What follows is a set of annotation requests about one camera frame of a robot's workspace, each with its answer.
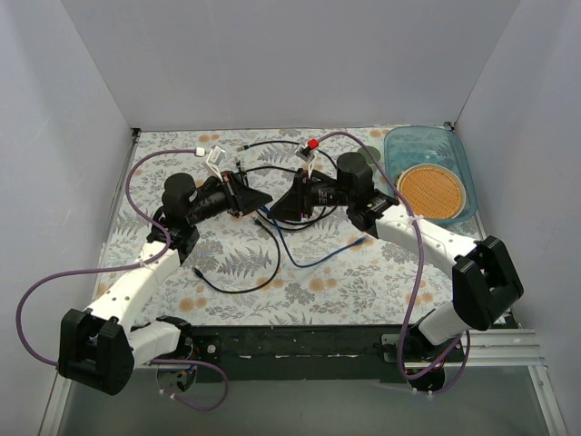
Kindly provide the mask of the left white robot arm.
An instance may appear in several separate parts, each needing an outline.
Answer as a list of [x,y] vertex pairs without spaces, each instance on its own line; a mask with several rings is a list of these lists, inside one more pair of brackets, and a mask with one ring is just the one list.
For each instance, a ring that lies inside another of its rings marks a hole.
[[192,339],[185,333],[188,322],[163,316],[137,327],[137,315],[190,255],[199,239],[199,223],[224,212],[244,216],[271,200],[269,194],[247,186],[242,173],[213,175],[202,186],[196,186],[187,173],[171,175],[136,268],[86,309],[72,309],[62,319],[59,374],[115,395],[137,366],[158,357],[186,362],[193,351]]

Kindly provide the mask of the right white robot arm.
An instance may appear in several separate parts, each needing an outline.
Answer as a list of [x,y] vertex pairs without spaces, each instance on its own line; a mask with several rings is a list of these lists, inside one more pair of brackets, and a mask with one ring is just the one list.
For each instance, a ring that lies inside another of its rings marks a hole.
[[299,169],[292,185],[269,210],[273,221],[311,216],[317,206],[343,206],[360,231],[414,253],[452,281],[452,299],[407,328],[408,356],[435,359],[444,343],[466,330],[486,331],[524,293],[505,244],[494,236],[476,241],[429,221],[410,217],[399,200],[378,190],[358,153],[342,154],[335,177]]

